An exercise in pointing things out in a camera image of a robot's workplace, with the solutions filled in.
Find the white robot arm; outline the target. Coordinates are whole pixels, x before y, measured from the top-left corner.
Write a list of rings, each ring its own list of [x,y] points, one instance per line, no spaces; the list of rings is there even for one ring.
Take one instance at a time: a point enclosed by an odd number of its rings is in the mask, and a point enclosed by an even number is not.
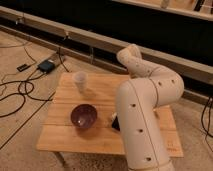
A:
[[[172,69],[142,58],[131,44],[117,53],[130,79],[116,91],[116,114],[129,171],[175,171],[154,109],[177,101],[184,82]]]

